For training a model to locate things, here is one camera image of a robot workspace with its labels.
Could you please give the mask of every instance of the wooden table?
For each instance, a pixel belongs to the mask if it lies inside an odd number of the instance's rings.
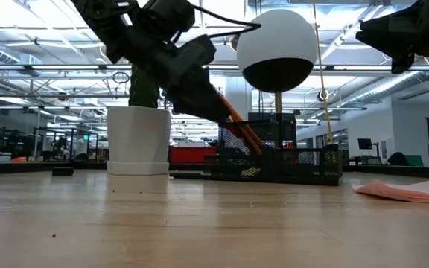
[[[0,267],[429,267],[429,204],[338,188],[0,175]]]

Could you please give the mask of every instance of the black robotic arm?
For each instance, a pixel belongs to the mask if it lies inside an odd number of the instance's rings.
[[[392,57],[392,73],[409,69],[415,54],[429,57],[429,0],[360,24],[356,38]]]
[[[202,69],[215,58],[209,36],[199,36],[180,48],[174,44],[194,24],[194,7],[187,0],[150,0],[144,7],[131,0],[72,2],[105,44],[113,63],[123,57],[144,70],[181,113],[216,122],[228,118],[229,108]]]

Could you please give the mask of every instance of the white ball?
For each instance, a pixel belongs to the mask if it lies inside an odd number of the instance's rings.
[[[317,60],[317,38],[298,13],[271,10],[252,22],[255,31],[241,34],[238,65],[246,81],[265,92],[285,92],[300,85]]]

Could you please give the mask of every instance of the white pot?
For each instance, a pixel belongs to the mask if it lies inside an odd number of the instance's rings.
[[[113,107],[109,108],[107,124],[110,174],[168,173],[169,111],[138,106]]]

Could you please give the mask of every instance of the pink paper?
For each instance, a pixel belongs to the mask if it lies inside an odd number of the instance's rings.
[[[388,185],[376,179],[368,185],[352,185],[355,192],[410,202],[429,202],[429,181],[412,185]]]

